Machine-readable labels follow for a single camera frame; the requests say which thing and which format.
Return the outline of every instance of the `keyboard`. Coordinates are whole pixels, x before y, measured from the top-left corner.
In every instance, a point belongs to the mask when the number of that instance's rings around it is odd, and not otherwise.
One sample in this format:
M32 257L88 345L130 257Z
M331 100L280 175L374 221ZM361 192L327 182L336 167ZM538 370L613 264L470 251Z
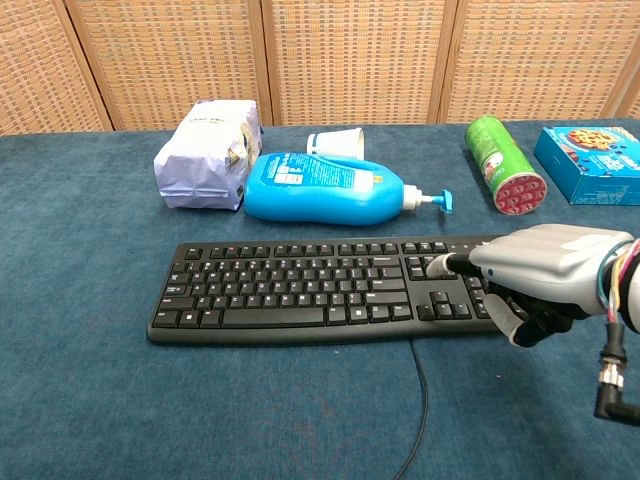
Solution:
M448 272L447 252L490 236L178 245L154 306L154 343L294 345L496 332L486 285Z

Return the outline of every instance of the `silver robotic hand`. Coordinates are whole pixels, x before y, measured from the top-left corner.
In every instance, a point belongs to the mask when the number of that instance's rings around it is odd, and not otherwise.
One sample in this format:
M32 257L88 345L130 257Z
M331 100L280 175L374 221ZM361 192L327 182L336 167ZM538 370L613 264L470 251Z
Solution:
M427 277L438 278L447 270L480 277L487 312L509 341L522 347L567 332L574 320L608 312L595 415L640 425L640 407L622 403L627 358L618 321L640 332L639 250L640 242L626 232L545 224L498 237L468 256L437 257ZM614 291L614 275L617 308L612 317L608 294Z

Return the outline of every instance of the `cookie box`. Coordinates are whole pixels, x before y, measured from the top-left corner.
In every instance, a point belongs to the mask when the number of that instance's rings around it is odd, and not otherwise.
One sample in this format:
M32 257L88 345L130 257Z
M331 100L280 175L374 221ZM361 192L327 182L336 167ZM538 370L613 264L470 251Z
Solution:
M624 128L543 128L534 154L571 204L640 205L640 142Z

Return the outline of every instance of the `blue tablecloth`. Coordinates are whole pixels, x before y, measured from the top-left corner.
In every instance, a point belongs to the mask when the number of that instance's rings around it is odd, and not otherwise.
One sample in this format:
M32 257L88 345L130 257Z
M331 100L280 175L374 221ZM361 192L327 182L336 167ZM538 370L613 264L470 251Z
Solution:
M508 124L547 179L532 150L543 125L561 123ZM638 121L597 123L640 134ZM456 201L450 216L424 206L370 228L168 209L152 163L170 132L0 138L0 478L391 478L421 413L407 341L165 347L145 327L185 241L492 234L542 222L640 234L638 207L570 206L549 179L533 213L497 213L465 128L365 127L367 159ZM264 152L303 151L313 131L265 128ZM599 318L534 349L498 335L418 340L429 420L406 478L640 478L640 431L592 415L604 338ZM628 401L640 402L639 342L628 333Z

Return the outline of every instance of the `keyboard cable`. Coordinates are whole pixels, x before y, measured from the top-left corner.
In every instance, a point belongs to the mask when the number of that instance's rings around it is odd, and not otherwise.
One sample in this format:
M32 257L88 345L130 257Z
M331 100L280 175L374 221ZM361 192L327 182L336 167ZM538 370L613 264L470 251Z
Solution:
M427 427L427 413L429 411L429 388L427 387L427 377L424 374L424 370L422 368L422 363L420 362L420 358L418 357L418 352L416 352L416 347L413 344L413 340L409 340L409 345L411 345L411 353L413 354L413 361L416 364L416 371L418 372L418 378L420 379L420 390L422 390L422 419L420 420L420 429L418 430L418 434L416 435L416 439L413 443L413 448L409 453L409 456L404 461L404 464L395 474L393 480L400 480L402 476L409 468L409 465L413 462L418 453L418 448L420 448L420 444L422 443L422 438L424 437L424 432Z

